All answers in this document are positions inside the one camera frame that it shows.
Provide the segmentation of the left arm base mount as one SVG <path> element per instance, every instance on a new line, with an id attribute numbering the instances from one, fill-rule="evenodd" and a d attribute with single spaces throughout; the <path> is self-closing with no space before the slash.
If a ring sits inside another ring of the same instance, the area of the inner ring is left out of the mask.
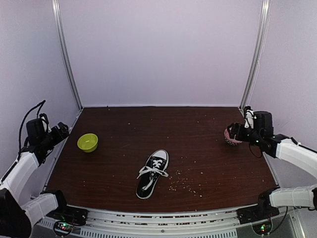
<path id="1" fill-rule="evenodd" d="M 88 210 L 67 206 L 64 211 L 55 210 L 47 214 L 47 217 L 55 219 L 53 231 L 58 237 L 65 237 L 72 233 L 75 227 L 86 224 Z"/>

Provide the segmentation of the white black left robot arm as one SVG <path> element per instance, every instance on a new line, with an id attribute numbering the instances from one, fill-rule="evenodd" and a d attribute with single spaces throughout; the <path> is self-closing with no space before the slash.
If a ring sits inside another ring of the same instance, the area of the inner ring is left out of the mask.
<path id="1" fill-rule="evenodd" d="M 49 127 L 44 114 L 26 123 L 27 137 L 17 159 L 0 180 L 0 234 L 10 238 L 28 238 L 33 226 L 53 212 L 60 220 L 71 216 L 71 209 L 60 190 L 43 192 L 20 205 L 21 192 L 34 171 L 42 165 L 54 147 L 69 136 L 69 128 L 59 122 Z"/>

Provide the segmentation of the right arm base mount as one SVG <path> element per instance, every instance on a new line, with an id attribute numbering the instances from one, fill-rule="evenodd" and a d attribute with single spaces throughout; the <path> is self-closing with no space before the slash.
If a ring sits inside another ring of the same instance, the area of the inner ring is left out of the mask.
<path id="1" fill-rule="evenodd" d="M 240 208 L 237 216 L 241 225 L 251 223 L 253 231 L 260 236 L 269 235 L 273 230 L 272 218 L 279 215 L 278 208 L 260 209 L 258 205 Z"/>

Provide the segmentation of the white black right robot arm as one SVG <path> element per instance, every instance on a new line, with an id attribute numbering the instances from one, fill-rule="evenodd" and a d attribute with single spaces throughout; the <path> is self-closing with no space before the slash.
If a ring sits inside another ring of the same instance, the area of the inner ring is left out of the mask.
<path id="1" fill-rule="evenodd" d="M 310 149 L 293 137 L 274 134 L 272 114 L 266 111 L 253 111 L 249 106 L 244 108 L 244 123 L 232 123 L 224 130 L 228 144 L 238 145 L 242 142 L 257 146 L 262 153 L 272 158 L 283 160 L 317 176 L 317 152 Z M 273 208 L 293 206 L 317 209 L 317 186 L 307 185 L 294 188 L 272 188 L 259 196 L 254 215 L 264 219 Z"/>

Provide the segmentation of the white shoelace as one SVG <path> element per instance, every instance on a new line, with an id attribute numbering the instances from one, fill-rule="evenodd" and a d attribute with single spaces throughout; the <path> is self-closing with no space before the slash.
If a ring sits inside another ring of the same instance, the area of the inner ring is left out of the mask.
<path id="1" fill-rule="evenodd" d="M 150 166 L 143 166 L 139 170 L 139 175 L 137 178 L 139 178 L 141 175 L 146 174 L 146 173 L 157 173 L 160 174 L 163 177 L 168 177 L 169 174 L 165 171 L 165 169 L 162 169 L 161 166 L 163 165 L 164 161 L 161 159 L 154 159 L 152 162 L 152 167 Z"/>

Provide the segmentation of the black white canvas sneaker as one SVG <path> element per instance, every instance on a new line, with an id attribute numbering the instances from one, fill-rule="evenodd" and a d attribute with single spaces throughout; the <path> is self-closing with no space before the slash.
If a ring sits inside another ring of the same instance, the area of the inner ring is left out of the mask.
<path id="1" fill-rule="evenodd" d="M 149 156 L 145 165 L 152 167 L 152 162 L 154 159 L 161 159 L 164 161 L 163 165 L 161 166 L 162 169 L 167 169 L 169 164 L 169 155 L 166 150 L 159 149 L 155 151 L 153 154 Z M 157 173 L 146 173 L 141 175 L 139 178 L 139 184 L 136 188 L 136 195 L 139 199 L 148 199 L 151 197 L 154 188 L 158 179 L 162 177 L 160 174 Z"/>

